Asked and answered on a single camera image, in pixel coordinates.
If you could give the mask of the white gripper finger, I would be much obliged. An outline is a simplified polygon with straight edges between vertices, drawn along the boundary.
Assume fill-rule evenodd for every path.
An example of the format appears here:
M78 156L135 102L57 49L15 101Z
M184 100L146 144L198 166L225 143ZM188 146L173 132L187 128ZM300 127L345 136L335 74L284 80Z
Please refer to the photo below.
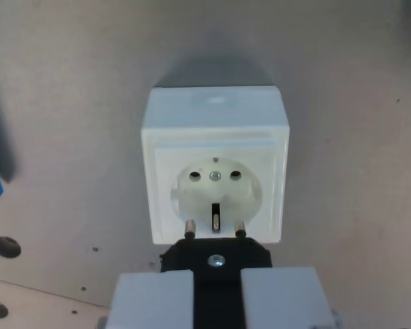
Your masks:
M122 274L117 282L106 327L193 328L193 272Z
M336 323L313 267L241 271L247 328L335 328Z

